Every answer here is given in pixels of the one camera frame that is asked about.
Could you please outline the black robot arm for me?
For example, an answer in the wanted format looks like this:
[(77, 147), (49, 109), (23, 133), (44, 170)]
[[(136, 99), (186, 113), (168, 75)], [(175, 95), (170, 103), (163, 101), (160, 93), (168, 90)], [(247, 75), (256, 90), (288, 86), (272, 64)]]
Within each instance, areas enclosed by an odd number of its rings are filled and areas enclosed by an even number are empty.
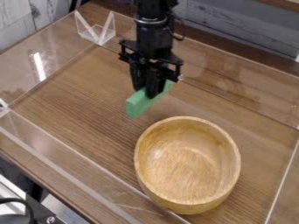
[(119, 59), (130, 64), (134, 89), (144, 89), (150, 99), (164, 91), (166, 82), (176, 82), (182, 75), (183, 60), (174, 54), (174, 41), (184, 39), (174, 34), (178, 4), (178, 0), (136, 0), (136, 39), (119, 41)]

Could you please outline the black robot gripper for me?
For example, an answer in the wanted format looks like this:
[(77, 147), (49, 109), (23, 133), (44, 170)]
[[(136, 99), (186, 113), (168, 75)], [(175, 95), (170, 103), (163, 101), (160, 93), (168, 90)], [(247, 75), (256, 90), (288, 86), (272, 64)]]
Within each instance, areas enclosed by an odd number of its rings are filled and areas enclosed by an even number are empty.
[(182, 75), (183, 60), (174, 54), (174, 21), (158, 23), (136, 21), (135, 40), (119, 41), (119, 59), (130, 65), (135, 91), (146, 86), (146, 95), (154, 99), (164, 91), (166, 80), (176, 82)]

